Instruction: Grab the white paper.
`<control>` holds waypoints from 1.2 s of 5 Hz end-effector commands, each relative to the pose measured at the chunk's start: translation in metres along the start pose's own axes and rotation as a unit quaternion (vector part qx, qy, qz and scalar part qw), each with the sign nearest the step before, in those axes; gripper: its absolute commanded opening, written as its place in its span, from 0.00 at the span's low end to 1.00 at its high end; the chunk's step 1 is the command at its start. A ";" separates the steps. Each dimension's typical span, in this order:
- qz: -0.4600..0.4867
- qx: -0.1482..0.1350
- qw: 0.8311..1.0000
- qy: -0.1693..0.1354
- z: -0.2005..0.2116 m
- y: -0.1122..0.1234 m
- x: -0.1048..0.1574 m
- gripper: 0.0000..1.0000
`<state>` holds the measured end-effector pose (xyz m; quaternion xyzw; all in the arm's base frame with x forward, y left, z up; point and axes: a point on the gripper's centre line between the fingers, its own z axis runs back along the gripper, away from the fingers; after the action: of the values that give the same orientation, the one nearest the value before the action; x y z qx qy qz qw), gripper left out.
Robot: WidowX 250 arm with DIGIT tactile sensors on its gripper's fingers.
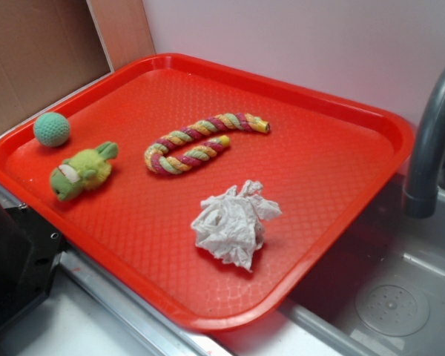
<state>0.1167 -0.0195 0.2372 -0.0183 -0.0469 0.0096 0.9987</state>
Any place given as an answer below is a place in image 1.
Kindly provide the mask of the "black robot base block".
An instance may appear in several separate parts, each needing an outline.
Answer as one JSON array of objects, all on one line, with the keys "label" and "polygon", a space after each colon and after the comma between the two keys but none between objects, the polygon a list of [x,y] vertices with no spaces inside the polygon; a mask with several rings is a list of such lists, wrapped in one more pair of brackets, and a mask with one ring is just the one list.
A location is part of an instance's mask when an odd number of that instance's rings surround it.
[{"label": "black robot base block", "polygon": [[0,203],[0,332],[47,299],[62,234],[30,206]]}]

